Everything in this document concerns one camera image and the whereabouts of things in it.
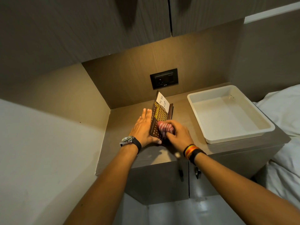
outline person's left arm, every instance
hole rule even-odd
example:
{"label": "person's left arm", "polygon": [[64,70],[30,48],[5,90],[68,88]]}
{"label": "person's left arm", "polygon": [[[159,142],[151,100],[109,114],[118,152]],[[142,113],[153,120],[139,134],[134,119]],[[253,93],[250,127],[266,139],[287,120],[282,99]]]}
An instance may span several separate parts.
{"label": "person's left arm", "polygon": [[[141,117],[130,132],[142,145],[161,144],[158,138],[149,135],[152,110],[143,109]],[[75,206],[64,225],[113,223],[122,200],[127,176],[138,149],[131,143],[124,145],[116,157],[105,168],[93,185]]]}

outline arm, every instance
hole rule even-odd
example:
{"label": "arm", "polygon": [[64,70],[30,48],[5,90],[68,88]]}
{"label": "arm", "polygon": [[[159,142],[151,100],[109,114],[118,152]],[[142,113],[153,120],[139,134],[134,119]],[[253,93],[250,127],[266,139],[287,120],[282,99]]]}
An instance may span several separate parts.
{"label": "arm", "polygon": [[[134,136],[142,147],[158,138],[149,135],[152,110],[144,109],[129,136]],[[86,194],[75,206],[64,225],[74,224],[112,224],[122,200],[127,176],[138,149],[134,144],[121,147],[116,157],[105,168]]]}
{"label": "arm", "polygon": [[[176,129],[175,135],[167,133],[167,137],[178,151],[183,152],[193,144],[185,126],[172,120],[167,122]],[[271,191],[203,153],[197,154],[195,164],[246,224],[300,224],[300,211]]]}

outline wristwatch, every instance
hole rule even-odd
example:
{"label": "wristwatch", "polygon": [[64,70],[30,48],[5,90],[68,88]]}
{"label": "wristwatch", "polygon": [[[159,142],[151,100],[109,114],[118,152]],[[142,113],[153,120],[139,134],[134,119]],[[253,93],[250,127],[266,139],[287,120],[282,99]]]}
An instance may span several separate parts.
{"label": "wristwatch", "polygon": [[138,153],[139,153],[140,150],[141,150],[141,148],[142,148],[142,145],[141,145],[141,143],[134,136],[126,136],[126,137],[124,137],[122,139],[122,141],[120,142],[120,145],[122,147],[123,145],[130,144],[130,143],[133,143],[133,144],[135,144],[137,146],[137,150],[138,150]]}

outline striped bracelet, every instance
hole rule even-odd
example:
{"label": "striped bracelet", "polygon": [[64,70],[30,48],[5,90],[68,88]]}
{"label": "striped bracelet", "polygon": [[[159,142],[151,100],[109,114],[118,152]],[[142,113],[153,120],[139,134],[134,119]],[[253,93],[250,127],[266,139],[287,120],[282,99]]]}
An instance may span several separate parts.
{"label": "striped bracelet", "polygon": [[195,157],[198,153],[204,153],[206,155],[206,153],[204,151],[202,151],[200,148],[198,148],[194,144],[190,144],[183,151],[184,157],[186,159],[188,159],[189,161],[191,161],[191,163],[193,163],[194,165],[195,165]]}

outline power switch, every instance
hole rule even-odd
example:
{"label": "power switch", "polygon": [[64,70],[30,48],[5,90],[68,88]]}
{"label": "power switch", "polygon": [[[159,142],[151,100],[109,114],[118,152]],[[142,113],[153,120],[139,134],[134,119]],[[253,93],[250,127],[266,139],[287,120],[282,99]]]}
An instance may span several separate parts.
{"label": "power switch", "polygon": [[152,88],[163,88],[170,85],[178,84],[178,72],[177,69],[167,70],[150,75]]}

